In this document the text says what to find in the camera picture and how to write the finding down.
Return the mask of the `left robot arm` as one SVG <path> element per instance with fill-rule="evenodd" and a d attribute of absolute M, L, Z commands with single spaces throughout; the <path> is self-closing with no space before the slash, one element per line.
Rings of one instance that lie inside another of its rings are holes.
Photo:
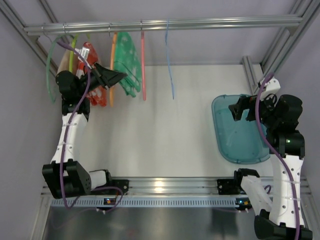
<path fill-rule="evenodd" d="M 81 77 L 68 70 L 57 74 L 55 81 L 62 97 L 62 128 L 56 152 L 42 175 L 55 199 L 103 194 L 112 186 L 108 170 L 86 170 L 80 163 L 82 137 L 91 111 L 87 93 L 98 88 L 111 88 L 127 76 L 98 63 Z"/>

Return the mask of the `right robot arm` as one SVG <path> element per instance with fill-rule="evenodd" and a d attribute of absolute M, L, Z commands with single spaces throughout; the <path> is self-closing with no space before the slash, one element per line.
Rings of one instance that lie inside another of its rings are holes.
<path fill-rule="evenodd" d="M 305 157 L 305 139 L 296 129 L 302 114 L 302 101 L 293 95 L 277 97 L 269 94 L 263 100 L 257 96 L 239 97 L 229 105 L 235 121 L 248 110 L 247 121 L 265 126 L 273 172 L 272 195 L 262 185 L 256 170 L 240 168 L 234 179 L 246 193 L 254 210 L 254 231 L 260 240 L 311 240 L 313 232 L 305 226 L 300 198 L 301 168 Z"/>

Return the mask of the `green patterned trousers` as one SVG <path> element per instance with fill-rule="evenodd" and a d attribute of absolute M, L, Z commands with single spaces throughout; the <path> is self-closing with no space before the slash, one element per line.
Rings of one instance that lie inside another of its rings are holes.
<path fill-rule="evenodd" d="M 142 88 L 142 66 L 128 32 L 117 34 L 113 67 L 115 71 L 126 74 L 119 84 L 127 96 L 135 98 Z"/>

